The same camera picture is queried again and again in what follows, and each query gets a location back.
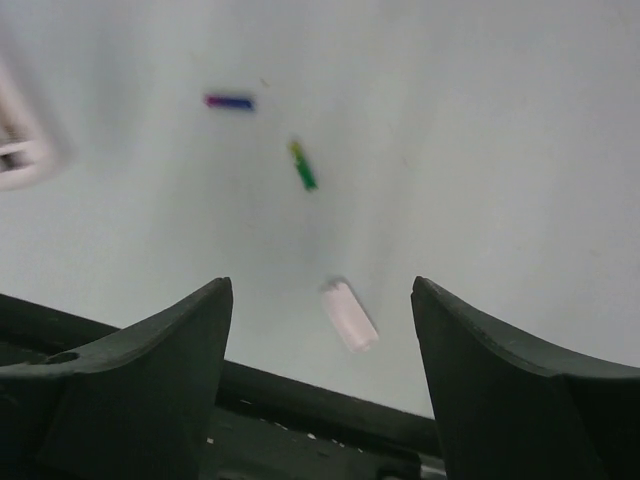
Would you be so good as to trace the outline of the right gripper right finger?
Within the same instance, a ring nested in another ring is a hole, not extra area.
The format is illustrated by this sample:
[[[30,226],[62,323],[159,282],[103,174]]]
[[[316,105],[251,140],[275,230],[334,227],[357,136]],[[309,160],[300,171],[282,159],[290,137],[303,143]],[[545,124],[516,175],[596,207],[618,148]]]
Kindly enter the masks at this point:
[[[635,479],[639,371],[531,335],[426,278],[411,294],[451,479]]]

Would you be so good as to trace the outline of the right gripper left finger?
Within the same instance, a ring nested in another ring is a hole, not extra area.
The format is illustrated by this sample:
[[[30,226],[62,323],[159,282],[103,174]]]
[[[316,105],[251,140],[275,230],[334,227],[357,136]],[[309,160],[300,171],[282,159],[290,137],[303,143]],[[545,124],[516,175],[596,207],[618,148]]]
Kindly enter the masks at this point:
[[[1,370],[5,479],[195,479],[233,308],[215,279],[99,340]]]

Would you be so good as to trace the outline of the white battery cover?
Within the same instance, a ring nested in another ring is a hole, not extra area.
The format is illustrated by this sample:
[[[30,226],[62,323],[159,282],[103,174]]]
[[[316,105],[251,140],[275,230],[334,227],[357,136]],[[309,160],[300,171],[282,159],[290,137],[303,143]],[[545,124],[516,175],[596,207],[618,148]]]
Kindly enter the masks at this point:
[[[350,284],[330,278],[321,288],[323,308],[347,348],[354,353],[370,350],[379,334]]]

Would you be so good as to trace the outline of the white remote control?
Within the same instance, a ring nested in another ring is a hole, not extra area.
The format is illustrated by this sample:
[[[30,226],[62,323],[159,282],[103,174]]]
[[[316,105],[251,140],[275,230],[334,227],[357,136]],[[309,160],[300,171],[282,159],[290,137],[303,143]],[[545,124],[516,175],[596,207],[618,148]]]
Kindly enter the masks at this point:
[[[18,190],[63,171],[72,153],[63,129],[29,72],[1,55],[1,189]]]

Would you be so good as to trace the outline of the green battery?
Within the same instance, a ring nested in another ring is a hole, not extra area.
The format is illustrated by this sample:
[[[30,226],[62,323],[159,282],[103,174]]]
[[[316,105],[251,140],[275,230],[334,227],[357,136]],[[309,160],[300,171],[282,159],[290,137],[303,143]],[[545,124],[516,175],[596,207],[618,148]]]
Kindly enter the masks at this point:
[[[317,190],[316,176],[302,144],[296,139],[291,140],[288,144],[288,150],[304,189],[308,192]]]

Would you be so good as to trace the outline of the blue battery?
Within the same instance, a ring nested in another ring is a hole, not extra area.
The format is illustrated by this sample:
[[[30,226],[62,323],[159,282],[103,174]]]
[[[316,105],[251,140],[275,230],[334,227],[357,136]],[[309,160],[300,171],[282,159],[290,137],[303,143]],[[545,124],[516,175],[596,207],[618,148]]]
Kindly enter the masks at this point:
[[[209,93],[203,97],[204,104],[209,108],[229,109],[238,111],[254,111],[254,99],[246,95],[222,95]]]

